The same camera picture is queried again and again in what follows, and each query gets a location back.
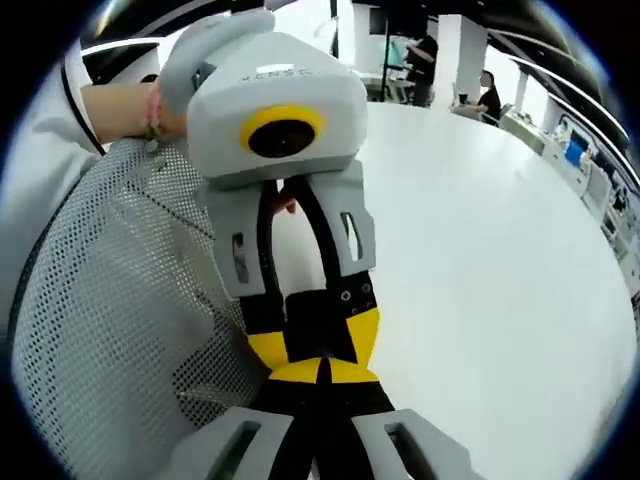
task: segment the gray plastic part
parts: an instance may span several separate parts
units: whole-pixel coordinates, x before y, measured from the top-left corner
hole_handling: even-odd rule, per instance
[[[207,78],[209,78],[209,75],[215,72],[217,68],[218,67],[216,67],[215,65],[211,65],[208,62],[200,62],[200,66],[191,78],[193,89],[198,90],[200,86],[207,80]]]
[[[376,480],[406,480],[407,470],[391,437],[402,430],[411,438],[411,452],[424,459],[437,480],[482,480],[473,471],[468,450],[413,410],[398,410],[352,419],[367,451]]]
[[[219,190],[209,183],[198,192],[198,204],[206,207],[213,225],[213,255],[231,298],[265,293],[256,238],[261,194],[261,183],[235,190]],[[238,257],[233,238],[237,234],[241,234],[243,240],[244,275],[236,268]]]
[[[233,480],[267,480],[293,417],[233,407],[186,437],[154,480],[207,480],[220,467],[243,430],[257,430]]]
[[[376,243],[373,218],[364,205],[362,163],[354,160],[341,171],[309,175],[315,193],[329,222],[340,259],[343,277],[370,270],[376,265]],[[360,256],[353,259],[343,214],[348,214],[360,246]]]
[[[178,39],[160,73],[162,98],[174,115],[183,115],[195,93],[193,76],[216,50],[246,35],[273,31],[275,17],[263,9],[229,18],[206,17],[191,25]]]
[[[341,161],[347,163],[347,160],[343,158]],[[342,276],[373,268],[375,232],[373,219],[364,206],[362,163],[353,160],[344,170],[314,173],[308,175],[307,179],[329,223]],[[261,183],[221,190],[210,181],[198,192],[198,204],[206,207],[213,224],[216,264],[225,290],[232,298],[265,293],[256,238],[261,190]],[[359,239],[361,255],[356,260],[351,255],[343,214],[350,215]],[[242,235],[243,240],[243,261],[240,266],[233,240],[238,234]]]
[[[209,182],[216,188],[237,188],[264,180],[279,180],[296,175],[309,175],[331,170],[344,170],[353,160],[354,155],[341,157],[322,157],[304,160],[285,160],[282,163],[263,165],[251,170],[210,178]]]

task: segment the yellow lens ring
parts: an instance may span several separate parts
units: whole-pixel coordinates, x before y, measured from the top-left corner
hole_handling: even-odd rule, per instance
[[[324,131],[326,121],[324,115],[301,105],[276,105],[254,113],[240,130],[240,145],[249,151],[249,140],[259,128],[279,120],[298,120],[311,126],[314,141]]]

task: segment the white table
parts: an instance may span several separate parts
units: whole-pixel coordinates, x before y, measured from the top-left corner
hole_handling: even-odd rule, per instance
[[[507,132],[400,105],[369,115],[359,158],[382,313],[372,370],[397,408],[467,446],[487,480],[569,478],[636,351],[604,235]],[[280,275],[284,290],[323,284],[303,215],[278,215],[274,244],[278,270],[296,272]]]

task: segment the bracelet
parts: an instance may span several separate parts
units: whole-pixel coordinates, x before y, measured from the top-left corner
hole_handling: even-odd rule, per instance
[[[162,95],[160,94],[160,85],[156,80],[149,84],[146,114],[144,118],[144,126],[147,130],[145,138],[148,140],[147,150],[150,152],[158,148],[159,143],[167,138],[160,125],[161,108]]]

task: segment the white pillar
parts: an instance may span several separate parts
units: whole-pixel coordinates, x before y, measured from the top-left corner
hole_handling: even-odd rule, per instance
[[[516,89],[516,110],[522,110],[522,102],[524,101],[524,92],[527,90],[527,80],[529,75],[520,70],[520,78],[518,78],[518,87]]]
[[[438,23],[434,20],[427,21],[427,35],[438,40]]]
[[[454,85],[470,99],[479,98],[487,29],[461,15],[440,15],[438,47],[433,106],[449,108]]]
[[[460,15],[440,15],[438,19],[438,58],[433,79],[435,97],[431,108],[446,109],[453,100],[460,58]]]

